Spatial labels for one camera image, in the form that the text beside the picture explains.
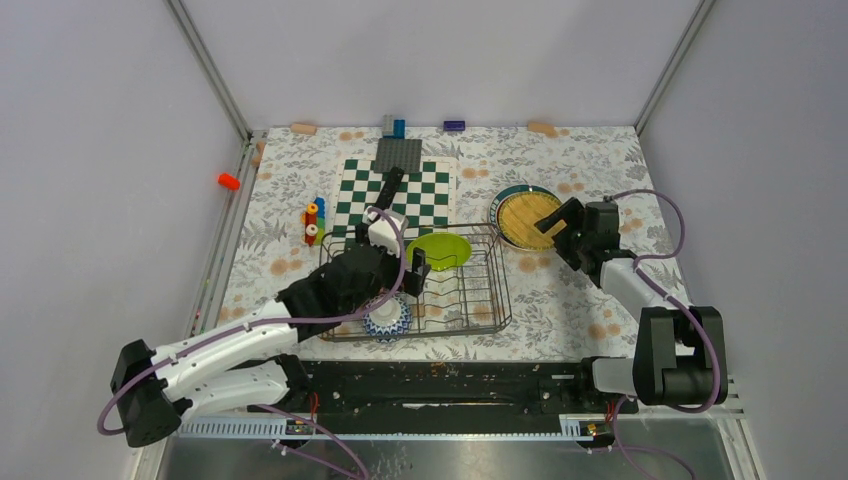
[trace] red cylinder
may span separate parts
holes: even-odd
[[[306,213],[303,214],[303,241],[311,247],[315,244],[315,234],[318,233],[318,225],[315,213],[309,213],[309,210],[307,208]]]
[[[218,184],[230,190],[238,190],[241,186],[241,182],[229,173],[222,173],[221,175],[218,175]]]

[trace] woven placemat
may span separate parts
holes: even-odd
[[[547,217],[562,202],[544,192],[516,193],[504,200],[498,211],[498,228],[513,244],[526,250],[550,250],[554,247],[553,237],[565,225],[560,222],[548,233],[540,233],[535,223]]]

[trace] red cap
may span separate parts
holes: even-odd
[[[229,173],[222,173],[218,176],[218,183],[225,188],[229,188],[230,190],[238,190],[238,187],[241,186],[241,183],[238,179]]]

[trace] blue and white bowl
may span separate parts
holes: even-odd
[[[365,315],[365,331],[368,335],[403,335],[409,332],[412,325],[412,313],[409,305],[403,300],[403,294],[395,294],[377,310]],[[376,298],[369,303],[373,305],[380,301]],[[396,342],[397,338],[378,338],[381,343]]]

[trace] green plate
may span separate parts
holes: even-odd
[[[412,262],[412,251],[420,248],[427,253],[427,263],[436,272],[461,267],[471,258],[471,244],[455,233],[428,233],[406,247],[406,258]]]

